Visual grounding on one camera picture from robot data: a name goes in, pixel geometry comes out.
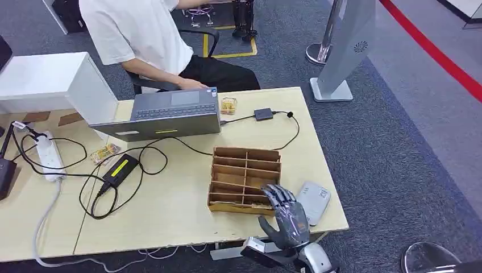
white t-shirt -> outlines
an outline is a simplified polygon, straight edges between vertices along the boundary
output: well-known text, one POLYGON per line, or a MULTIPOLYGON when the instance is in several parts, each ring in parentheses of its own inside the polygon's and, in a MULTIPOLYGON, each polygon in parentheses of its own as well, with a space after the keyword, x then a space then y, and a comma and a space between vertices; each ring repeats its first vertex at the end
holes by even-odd
POLYGON ((178 0, 80 0, 79 7, 104 65, 134 58, 179 75, 193 49, 170 12, 178 0))

cardboard organizer box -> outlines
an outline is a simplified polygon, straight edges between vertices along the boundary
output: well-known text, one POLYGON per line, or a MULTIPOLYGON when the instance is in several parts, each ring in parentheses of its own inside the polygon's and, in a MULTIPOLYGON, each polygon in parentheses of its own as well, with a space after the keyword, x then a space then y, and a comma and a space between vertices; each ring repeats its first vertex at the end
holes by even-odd
POLYGON ((277 151, 215 147, 207 206, 211 211, 274 216, 260 188, 280 184, 280 160, 277 151))

white cable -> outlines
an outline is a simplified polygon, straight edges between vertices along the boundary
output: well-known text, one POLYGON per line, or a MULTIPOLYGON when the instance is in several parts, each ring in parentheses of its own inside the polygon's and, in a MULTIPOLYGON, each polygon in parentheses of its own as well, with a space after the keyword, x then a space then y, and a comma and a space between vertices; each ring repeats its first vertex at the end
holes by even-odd
POLYGON ((207 244, 204 245, 204 247, 202 248, 202 250, 197 250, 197 249, 194 248, 194 246, 190 246, 190 247, 191 247, 195 252, 197 252, 197 253, 202 253, 202 252, 204 252, 204 251, 206 250, 207 244))
POLYGON ((104 270, 107 272, 107 273, 115 273, 115 272, 119 272, 120 270, 123 270, 124 268, 130 266, 131 264, 134 264, 134 263, 140 263, 140 262, 144 262, 146 259, 147 259, 147 255, 144 257, 144 259, 142 260, 135 260, 133 262, 130 262, 128 264, 126 264, 125 266, 119 268, 119 269, 116 269, 116 270, 109 270, 107 268, 107 265, 102 263, 102 262, 99 262, 98 260, 95 260, 95 259, 92 259, 92 258, 88 258, 88 259, 82 259, 82 260, 78 260, 78 261, 75 261, 75 262, 64 262, 64 263, 46 263, 44 261, 42 261, 40 259, 40 256, 39 256, 39 253, 38 253, 38 250, 37 250, 37 237, 39 235, 39 231, 40 231, 40 228, 42 227, 42 224, 43 222, 45 221, 45 219, 47 218, 49 212, 52 210, 53 206, 55 205, 55 202, 57 201, 57 199, 59 198, 60 196, 60 190, 61 190, 61 184, 62 184, 62 180, 56 180, 54 183, 57 184, 57 192, 55 193, 55 197, 54 199, 52 200, 52 202, 50 203, 50 205, 48 206, 47 210, 45 211, 45 213, 43 214, 42 218, 40 219, 39 223, 37 224, 37 227, 35 228, 35 233, 34 233, 34 241, 33 241, 33 251, 34 251, 34 257, 35 257, 35 260, 39 263, 39 265, 41 266, 44 266, 44 267, 60 267, 60 266, 67 266, 67 265, 70 265, 70 264, 78 264, 78 263, 83 263, 83 262, 87 262, 87 261, 91 261, 91 262, 94 262, 96 264, 100 264, 101 266, 104 267, 104 270))
POLYGON ((161 249, 162 249, 162 247, 158 248, 157 250, 154 250, 153 252, 149 252, 147 249, 145 250, 145 252, 142 251, 142 250, 138 250, 137 252, 139 252, 139 253, 141 253, 141 254, 144 254, 144 255, 147 254, 147 256, 151 257, 152 259, 162 260, 162 259, 166 259, 166 258, 169 258, 169 257, 174 256, 174 254, 177 252, 177 250, 179 249, 179 247, 176 246, 176 249, 174 249, 174 252, 173 252, 173 253, 171 253, 171 254, 169 254, 169 255, 167 255, 167 256, 164 256, 164 257, 156 257, 156 256, 153 256, 153 255, 152 255, 152 254, 158 252, 158 251, 161 250, 161 249))

yellow label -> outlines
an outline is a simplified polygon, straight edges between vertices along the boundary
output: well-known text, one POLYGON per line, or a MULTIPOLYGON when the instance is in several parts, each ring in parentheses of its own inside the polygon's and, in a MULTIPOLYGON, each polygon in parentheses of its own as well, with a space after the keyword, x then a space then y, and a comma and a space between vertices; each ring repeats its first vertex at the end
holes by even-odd
POLYGON ((122 168, 127 164, 127 162, 129 162, 129 160, 127 159, 124 160, 124 162, 122 162, 122 164, 119 165, 119 167, 117 167, 117 169, 115 169, 115 171, 110 176, 114 177, 116 174, 118 174, 122 170, 122 168))
POLYGON ((175 132, 177 132, 176 129, 174 129, 174 130, 156 131, 156 134, 166 134, 166 133, 175 133, 175 132))

small food packet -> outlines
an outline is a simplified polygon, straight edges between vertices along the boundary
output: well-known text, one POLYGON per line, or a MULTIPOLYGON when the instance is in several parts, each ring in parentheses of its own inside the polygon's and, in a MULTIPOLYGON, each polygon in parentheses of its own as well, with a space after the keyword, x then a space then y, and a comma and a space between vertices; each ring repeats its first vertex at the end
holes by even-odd
MULTIPOLYGON (((90 155, 90 159, 96 164, 100 164, 100 162, 102 162, 104 159, 108 158, 109 156, 111 155, 114 155, 114 154, 117 154, 119 151, 121 151, 121 148, 117 145, 114 145, 112 143, 102 147, 101 149, 93 152, 91 155, 90 155)), ((109 160, 106 160, 102 163, 102 165, 106 165, 108 162, 110 161, 109 160)))
POLYGON ((236 105, 238 104, 235 98, 223 98, 221 105, 221 114, 234 115, 236 112, 236 105))

